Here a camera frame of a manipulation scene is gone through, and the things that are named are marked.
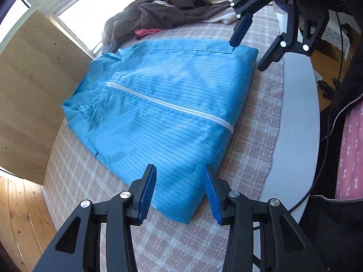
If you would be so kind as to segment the pink bow-print shirt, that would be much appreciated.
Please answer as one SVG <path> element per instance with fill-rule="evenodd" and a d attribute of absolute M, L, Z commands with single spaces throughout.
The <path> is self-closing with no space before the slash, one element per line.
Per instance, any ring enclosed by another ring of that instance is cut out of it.
<path fill-rule="evenodd" d="M 362 198 L 362 101 L 345 118 L 336 181 L 336 199 Z"/>

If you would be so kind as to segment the black zip jacket worn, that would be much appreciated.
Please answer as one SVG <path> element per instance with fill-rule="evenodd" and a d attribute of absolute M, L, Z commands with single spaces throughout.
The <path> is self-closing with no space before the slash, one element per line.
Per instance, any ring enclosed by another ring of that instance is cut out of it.
<path fill-rule="evenodd" d="M 358 47 L 335 99 L 320 113 L 316 179 L 300 227 L 327 271 L 362 271 L 362 198 L 336 199 L 345 118 L 362 101 L 362 47 Z"/>

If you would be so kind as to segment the white lace cloth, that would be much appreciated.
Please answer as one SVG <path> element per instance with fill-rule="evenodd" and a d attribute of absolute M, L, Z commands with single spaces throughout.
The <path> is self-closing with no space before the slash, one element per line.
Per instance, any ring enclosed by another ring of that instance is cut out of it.
<path fill-rule="evenodd" d="M 338 23 L 330 18 L 321 39 L 346 52 L 350 47 L 350 41 L 343 31 L 342 34 L 340 32 Z"/>

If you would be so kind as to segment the blue striped work jacket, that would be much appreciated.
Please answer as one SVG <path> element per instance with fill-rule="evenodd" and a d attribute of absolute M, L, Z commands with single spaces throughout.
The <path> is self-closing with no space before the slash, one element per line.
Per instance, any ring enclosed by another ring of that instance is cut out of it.
<path fill-rule="evenodd" d="M 106 53 L 63 102 L 69 128 L 125 184 L 148 164 L 152 206 L 189 223 L 248 95 L 258 50 L 219 39 L 157 39 Z"/>

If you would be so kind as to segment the light wooden board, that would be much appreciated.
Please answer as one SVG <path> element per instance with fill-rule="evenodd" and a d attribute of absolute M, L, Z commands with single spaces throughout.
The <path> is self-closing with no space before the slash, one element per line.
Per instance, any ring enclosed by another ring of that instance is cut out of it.
<path fill-rule="evenodd" d="M 1 42 L 1 167 L 42 185 L 63 101 L 91 57 L 37 10 Z"/>

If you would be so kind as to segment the red garment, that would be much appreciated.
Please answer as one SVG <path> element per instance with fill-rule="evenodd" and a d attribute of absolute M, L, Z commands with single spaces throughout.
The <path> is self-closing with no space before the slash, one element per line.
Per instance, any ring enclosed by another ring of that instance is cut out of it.
<path fill-rule="evenodd" d="M 148 35 L 155 34 L 161 31 L 161 29 L 158 28 L 152 28 L 152 29 L 139 29 L 137 31 L 134 31 L 136 40 L 140 40 Z"/>

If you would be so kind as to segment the brown garment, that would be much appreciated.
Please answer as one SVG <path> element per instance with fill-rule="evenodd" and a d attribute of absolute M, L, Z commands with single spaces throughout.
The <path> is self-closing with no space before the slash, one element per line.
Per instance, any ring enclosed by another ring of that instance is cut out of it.
<path fill-rule="evenodd" d="M 230 2 L 211 0 L 135 0 L 109 18 L 103 28 L 102 43 L 123 43 L 141 29 L 173 29 L 207 20 L 229 8 Z"/>

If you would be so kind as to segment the white window frame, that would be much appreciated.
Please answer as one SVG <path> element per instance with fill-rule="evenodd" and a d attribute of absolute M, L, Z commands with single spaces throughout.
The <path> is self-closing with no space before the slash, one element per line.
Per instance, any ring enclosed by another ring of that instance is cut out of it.
<path fill-rule="evenodd" d="M 24 21 L 35 11 L 39 11 L 46 18 L 50 19 L 51 22 L 54 22 L 57 27 L 60 27 L 61 30 L 65 31 L 65 34 L 83 51 L 86 52 L 91 58 L 95 57 L 94 52 L 92 52 L 89 48 L 86 47 L 85 43 L 78 38 L 73 31 L 69 29 L 60 19 L 59 15 L 65 12 L 69 7 L 71 7 L 74 3 L 79 0 L 20 0 L 22 4 L 25 5 L 26 11 L 22 14 L 11 28 L 1 37 L 1 50 L 7 46 L 11 37 L 16 33 L 16 31 L 22 26 Z M 14 5 L 16 0 L 5 0 L 4 5 L 1 6 L 1 21 L 4 21 L 4 18 L 9 13 L 9 10 Z"/>

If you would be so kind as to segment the wooden plank panel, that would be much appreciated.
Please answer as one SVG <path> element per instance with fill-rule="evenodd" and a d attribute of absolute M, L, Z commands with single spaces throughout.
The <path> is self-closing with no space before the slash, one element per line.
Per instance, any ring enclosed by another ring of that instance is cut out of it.
<path fill-rule="evenodd" d="M 20 271 L 33 271 L 56 234 L 39 184 L 1 177 L 1 243 Z"/>

